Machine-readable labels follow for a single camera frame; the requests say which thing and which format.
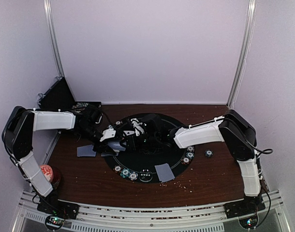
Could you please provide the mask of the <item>grey card deck box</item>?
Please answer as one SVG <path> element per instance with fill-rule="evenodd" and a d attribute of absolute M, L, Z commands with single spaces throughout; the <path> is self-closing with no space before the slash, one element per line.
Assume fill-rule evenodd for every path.
<path fill-rule="evenodd" d="M 110 141 L 107 143 L 107 145 L 117 153 L 126 150 L 126 148 L 123 147 L 119 141 Z"/>

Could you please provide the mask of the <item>white blue chip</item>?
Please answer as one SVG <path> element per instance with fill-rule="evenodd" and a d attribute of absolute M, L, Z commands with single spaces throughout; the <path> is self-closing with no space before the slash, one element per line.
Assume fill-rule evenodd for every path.
<path fill-rule="evenodd" d="M 135 181 L 137 178 L 138 178 L 138 173 L 136 173 L 136 172 L 131 172 L 131 173 L 129 174 L 129 179 L 130 179 L 131 181 Z"/>
<path fill-rule="evenodd" d="M 188 150 L 189 152 L 193 152 L 193 151 L 194 151 L 194 147 L 193 147 L 193 146 L 189 146 L 189 147 L 187 147 L 187 150 Z"/>

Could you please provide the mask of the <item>dealt card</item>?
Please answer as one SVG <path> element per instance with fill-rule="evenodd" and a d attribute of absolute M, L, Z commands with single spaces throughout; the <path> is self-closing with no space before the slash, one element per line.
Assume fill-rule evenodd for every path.
<path fill-rule="evenodd" d="M 175 176 L 168 163 L 155 165 L 156 174 L 161 183 L 175 179 Z"/>

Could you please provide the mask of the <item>two of spades card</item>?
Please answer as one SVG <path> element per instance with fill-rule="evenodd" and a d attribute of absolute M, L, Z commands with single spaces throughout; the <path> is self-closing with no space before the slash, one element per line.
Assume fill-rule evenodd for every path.
<path fill-rule="evenodd" d="M 126 130 L 126 131 L 125 131 L 125 130 L 124 130 L 123 133 L 124 133 L 125 136 L 130 136 L 130 135 L 133 135 L 133 134 L 134 134 L 134 131 L 132 131 L 132 130 L 129 130 L 129 131 Z"/>

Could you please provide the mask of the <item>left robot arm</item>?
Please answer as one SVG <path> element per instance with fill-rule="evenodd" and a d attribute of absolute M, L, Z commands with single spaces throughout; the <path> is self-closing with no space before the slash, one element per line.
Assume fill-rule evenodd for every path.
<path fill-rule="evenodd" d="M 70 109 L 26 109 L 16 106 L 3 129 L 2 141 L 6 152 L 35 192 L 46 197 L 43 206 L 51 214 L 62 211 L 62 203 L 53 196 L 51 183 L 40 165 L 47 158 L 46 151 L 53 144 L 58 131 L 72 131 L 92 141 L 96 148 L 105 147 L 105 141 L 126 135 L 110 122 L 110 128 L 100 132 L 102 119 L 108 115 L 91 104 Z"/>

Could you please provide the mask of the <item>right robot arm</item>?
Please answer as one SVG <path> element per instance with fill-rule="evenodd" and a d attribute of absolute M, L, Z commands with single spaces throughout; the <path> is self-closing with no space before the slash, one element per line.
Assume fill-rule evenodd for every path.
<path fill-rule="evenodd" d="M 181 125 L 173 129 L 165 129 L 158 114 L 147 114 L 138 118 L 129 118 L 132 134 L 123 133 L 124 139 L 120 144 L 127 151 L 136 151 L 148 144 L 180 149 L 194 145 L 213 142 L 224 142 L 238 162 L 244 184 L 244 199 L 241 210 L 251 213 L 259 206 L 261 193 L 261 164 L 262 154 L 270 155 L 273 149 L 257 148 L 256 131 L 235 110 L 229 110 L 223 116 L 196 125 Z"/>

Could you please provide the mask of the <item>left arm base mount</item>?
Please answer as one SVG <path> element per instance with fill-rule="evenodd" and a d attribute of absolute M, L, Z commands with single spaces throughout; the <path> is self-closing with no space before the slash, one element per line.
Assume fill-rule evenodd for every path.
<path fill-rule="evenodd" d="M 48 206 L 45 203 L 39 203 L 37 210 L 48 214 L 45 217 L 44 225 L 51 231 L 61 229 L 66 220 L 76 219 L 79 211 L 79 205 L 74 203 L 66 203 L 58 201 L 57 209 Z"/>

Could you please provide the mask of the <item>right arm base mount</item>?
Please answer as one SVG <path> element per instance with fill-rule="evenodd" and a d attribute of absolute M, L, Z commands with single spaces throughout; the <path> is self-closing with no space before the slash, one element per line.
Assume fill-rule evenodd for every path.
<path fill-rule="evenodd" d="M 259 225 L 258 212 L 265 210 L 265 208 L 264 203 L 247 203 L 244 200 L 226 203 L 224 205 L 227 219 L 238 218 L 240 226 L 247 230 L 254 230 Z"/>

